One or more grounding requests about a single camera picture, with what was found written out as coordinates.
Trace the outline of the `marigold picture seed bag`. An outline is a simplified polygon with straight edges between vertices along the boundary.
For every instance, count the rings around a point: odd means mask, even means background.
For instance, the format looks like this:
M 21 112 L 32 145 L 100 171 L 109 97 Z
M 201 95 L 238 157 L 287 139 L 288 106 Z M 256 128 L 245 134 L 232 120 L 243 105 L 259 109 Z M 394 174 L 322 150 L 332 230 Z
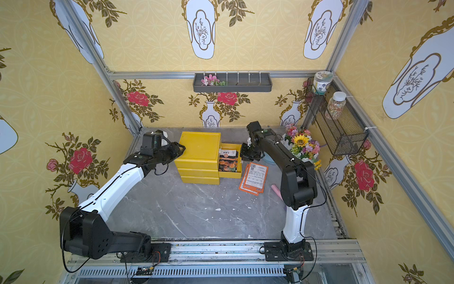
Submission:
M 220 172 L 236 172 L 238 167 L 238 152 L 236 150 L 220 149 L 219 166 Z

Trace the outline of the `yellow top drawer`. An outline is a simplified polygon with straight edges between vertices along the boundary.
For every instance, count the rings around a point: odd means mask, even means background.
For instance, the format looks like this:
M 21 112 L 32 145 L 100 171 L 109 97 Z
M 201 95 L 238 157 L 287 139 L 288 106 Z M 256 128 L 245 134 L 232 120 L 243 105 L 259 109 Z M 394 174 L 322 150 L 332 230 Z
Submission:
M 218 173 L 220 178 L 240 179 L 242 160 L 240 144 L 222 143 L 219 149 Z

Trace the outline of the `orange white seed bag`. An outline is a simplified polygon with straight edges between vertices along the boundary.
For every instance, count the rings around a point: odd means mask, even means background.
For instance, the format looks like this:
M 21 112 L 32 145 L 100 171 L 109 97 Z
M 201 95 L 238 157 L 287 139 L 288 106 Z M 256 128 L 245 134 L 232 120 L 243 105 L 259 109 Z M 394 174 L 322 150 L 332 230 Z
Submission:
M 268 166 L 250 163 L 241 179 L 239 190 L 254 196 L 259 196 L 264 192 Z

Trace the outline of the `yellow plastic drawer cabinet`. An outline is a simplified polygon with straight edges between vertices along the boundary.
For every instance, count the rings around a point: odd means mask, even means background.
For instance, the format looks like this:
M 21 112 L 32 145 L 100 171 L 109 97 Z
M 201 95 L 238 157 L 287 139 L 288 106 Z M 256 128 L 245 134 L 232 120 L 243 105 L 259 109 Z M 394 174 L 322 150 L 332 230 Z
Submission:
M 183 183 L 219 185 L 221 133 L 182 132 L 179 143 L 186 150 L 175 160 Z

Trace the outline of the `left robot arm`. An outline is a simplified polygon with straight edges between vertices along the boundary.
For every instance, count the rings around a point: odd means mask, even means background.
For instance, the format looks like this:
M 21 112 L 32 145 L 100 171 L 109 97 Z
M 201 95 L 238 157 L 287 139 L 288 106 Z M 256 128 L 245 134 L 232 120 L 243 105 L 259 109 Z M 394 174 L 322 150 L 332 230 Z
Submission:
M 106 185 L 78 207 L 67 207 L 60 215 L 60 248 L 97 260 L 110 253 L 128 253 L 143 260 L 153 256 L 151 238 L 139 232 L 115 232 L 106 222 L 123 197 L 158 164 L 168 165 L 186 148 L 177 142 L 142 147 L 128 156 Z

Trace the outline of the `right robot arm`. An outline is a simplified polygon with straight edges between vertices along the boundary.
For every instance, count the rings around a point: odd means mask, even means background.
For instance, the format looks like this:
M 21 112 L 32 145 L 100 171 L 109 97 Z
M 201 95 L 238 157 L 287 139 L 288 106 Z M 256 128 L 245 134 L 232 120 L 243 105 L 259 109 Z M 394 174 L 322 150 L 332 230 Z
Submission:
M 249 143 L 241 146 L 244 161 L 260 161 L 269 155 L 281 171 L 280 194 L 287 206 L 286 223 L 281 232 L 281 247 L 285 252 L 304 248 L 307 212 L 318 196 L 314 164 L 293 155 L 272 129 L 263 129 L 259 122 L 247 125 Z

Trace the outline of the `light blue plastic dustpan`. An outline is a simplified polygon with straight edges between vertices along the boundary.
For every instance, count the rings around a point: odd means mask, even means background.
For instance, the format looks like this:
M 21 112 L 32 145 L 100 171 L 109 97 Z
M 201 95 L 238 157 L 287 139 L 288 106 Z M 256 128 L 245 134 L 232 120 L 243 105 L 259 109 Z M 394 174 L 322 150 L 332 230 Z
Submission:
M 268 155 L 267 153 L 264 154 L 264 157 L 263 157 L 263 160 L 268 163 L 268 164 L 271 164 L 271 165 L 276 165 L 275 161 L 272 159 L 272 157 L 270 155 Z

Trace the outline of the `white picket fence planter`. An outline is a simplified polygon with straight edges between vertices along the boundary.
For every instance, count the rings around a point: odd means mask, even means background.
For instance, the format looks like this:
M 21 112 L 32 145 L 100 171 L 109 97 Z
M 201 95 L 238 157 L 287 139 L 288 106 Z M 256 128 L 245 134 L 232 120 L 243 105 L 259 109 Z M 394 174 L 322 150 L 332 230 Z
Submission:
M 311 162 L 315 165 L 319 164 L 317 159 L 320 152 L 320 144 L 318 141 L 313 140 L 310 135 L 303 133 L 290 136 L 286 134 L 283 144 L 293 156 L 302 162 Z

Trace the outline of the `artificial flower bouquet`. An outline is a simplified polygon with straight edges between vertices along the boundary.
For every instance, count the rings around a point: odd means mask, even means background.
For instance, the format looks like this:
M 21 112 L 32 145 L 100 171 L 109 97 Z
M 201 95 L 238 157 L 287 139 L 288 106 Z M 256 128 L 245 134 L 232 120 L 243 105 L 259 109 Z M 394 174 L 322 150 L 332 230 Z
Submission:
M 321 161 L 318 159 L 320 144 L 312 138 L 309 130 L 298 129 L 291 124 L 286 127 L 284 140 L 290 147 L 290 152 L 303 162 L 310 162 L 314 165 L 315 171 L 321 168 Z

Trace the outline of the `small pink artificial flowers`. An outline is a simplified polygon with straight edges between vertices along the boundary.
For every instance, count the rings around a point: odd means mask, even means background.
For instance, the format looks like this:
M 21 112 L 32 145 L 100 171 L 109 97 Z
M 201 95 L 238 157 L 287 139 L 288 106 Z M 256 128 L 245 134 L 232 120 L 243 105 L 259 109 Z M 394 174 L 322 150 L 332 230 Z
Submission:
M 208 76 L 204 76 L 202 79 L 201 79 L 201 83 L 203 86 L 226 86 L 227 85 L 227 82 L 226 81 L 221 81 L 220 79 L 218 79 L 218 77 L 216 75 L 208 75 Z

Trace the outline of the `clear jar white lid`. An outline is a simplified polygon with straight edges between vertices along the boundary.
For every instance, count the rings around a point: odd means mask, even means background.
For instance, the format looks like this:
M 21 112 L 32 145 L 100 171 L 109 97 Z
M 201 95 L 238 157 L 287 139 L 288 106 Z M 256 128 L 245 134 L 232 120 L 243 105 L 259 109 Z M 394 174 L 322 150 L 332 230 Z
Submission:
M 345 105 L 346 93 L 341 91 L 335 92 L 327 104 L 325 117 L 330 120 L 338 120 L 342 115 Z

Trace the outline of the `patterned jar white lid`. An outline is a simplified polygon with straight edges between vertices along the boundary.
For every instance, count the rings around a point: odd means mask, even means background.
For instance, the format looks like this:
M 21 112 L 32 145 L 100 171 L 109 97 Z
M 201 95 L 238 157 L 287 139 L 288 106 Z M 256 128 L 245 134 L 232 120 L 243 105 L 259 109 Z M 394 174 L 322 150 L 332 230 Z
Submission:
M 319 71 L 315 73 L 312 84 L 312 92 L 316 95 L 324 95 L 333 80 L 333 73 Z

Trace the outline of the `small circuit board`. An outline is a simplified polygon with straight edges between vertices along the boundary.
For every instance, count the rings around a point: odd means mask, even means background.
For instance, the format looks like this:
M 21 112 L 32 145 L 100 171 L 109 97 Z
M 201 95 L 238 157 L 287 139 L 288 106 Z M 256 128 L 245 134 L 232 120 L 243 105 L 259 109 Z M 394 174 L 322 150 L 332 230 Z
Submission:
M 154 267 L 139 267 L 136 276 L 151 276 L 154 272 Z

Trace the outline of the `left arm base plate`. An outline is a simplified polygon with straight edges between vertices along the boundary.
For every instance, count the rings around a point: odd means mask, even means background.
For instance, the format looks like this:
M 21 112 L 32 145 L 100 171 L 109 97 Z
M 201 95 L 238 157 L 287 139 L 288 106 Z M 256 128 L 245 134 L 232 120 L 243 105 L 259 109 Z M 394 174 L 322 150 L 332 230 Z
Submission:
M 170 252 L 170 243 L 150 243 L 137 253 L 117 253 L 117 257 L 122 263 L 167 263 Z

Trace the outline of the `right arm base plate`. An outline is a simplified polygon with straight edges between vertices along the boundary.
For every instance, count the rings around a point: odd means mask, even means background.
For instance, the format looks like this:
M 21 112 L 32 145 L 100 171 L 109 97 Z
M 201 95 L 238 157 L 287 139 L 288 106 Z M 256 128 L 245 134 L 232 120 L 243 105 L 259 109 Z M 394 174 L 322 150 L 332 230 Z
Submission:
M 310 243 L 303 240 L 288 243 L 286 240 L 264 243 L 261 254 L 268 262 L 302 262 L 313 261 L 314 255 Z

